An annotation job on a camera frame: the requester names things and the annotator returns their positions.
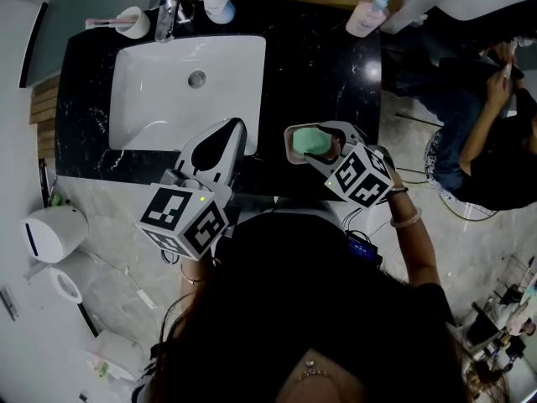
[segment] drain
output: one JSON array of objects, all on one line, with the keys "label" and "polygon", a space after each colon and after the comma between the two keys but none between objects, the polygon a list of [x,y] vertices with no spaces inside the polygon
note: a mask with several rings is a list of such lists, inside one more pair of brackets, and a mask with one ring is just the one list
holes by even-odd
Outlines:
[{"label": "drain", "polygon": [[205,85],[206,79],[207,76],[202,71],[193,71],[190,73],[190,76],[188,76],[188,85],[190,88],[201,88]]}]

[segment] pink soap dispenser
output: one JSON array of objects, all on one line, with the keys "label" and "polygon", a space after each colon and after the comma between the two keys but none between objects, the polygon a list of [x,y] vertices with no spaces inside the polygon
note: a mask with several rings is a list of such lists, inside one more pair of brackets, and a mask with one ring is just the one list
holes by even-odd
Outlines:
[{"label": "pink soap dispenser", "polygon": [[388,1],[362,0],[347,22],[347,31],[353,36],[366,37],[388,19]]}]

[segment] faucet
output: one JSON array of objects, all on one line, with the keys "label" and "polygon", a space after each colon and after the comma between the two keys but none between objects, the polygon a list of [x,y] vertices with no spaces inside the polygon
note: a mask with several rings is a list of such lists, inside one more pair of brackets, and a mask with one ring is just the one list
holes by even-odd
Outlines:
[{"label": "faucet", "polygon": [[150,0],[149,9],[159,8],[154,39],[167,42],[174,38],[174,26],[189,23],[194,18],[194,5],[189,0]]}]

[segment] sink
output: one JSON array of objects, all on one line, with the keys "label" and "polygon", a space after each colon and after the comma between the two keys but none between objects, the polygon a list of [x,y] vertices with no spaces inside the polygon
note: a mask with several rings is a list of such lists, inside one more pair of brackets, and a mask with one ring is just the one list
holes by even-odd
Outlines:
[{"label": "sink", "polygon": [[181,150],[212,124],[241,118],[246,154],[258,145],[265,39],[199,36],[117,53],[110,103],[112,149]]}]

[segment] soap dispenser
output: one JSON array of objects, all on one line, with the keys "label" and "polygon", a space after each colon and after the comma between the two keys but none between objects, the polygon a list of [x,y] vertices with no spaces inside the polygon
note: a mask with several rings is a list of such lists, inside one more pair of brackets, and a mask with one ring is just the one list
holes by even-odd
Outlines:
[{"label": "soap dispenser", "polygon": [[362,0],[347,22],[347,32],[357,37],[366,37],[388,19],[388,1]]},{"label": "soap dispenser", "polygon": [[203,0],[207,17],[215,24],[227,24],[235,17],[231,0]]}]

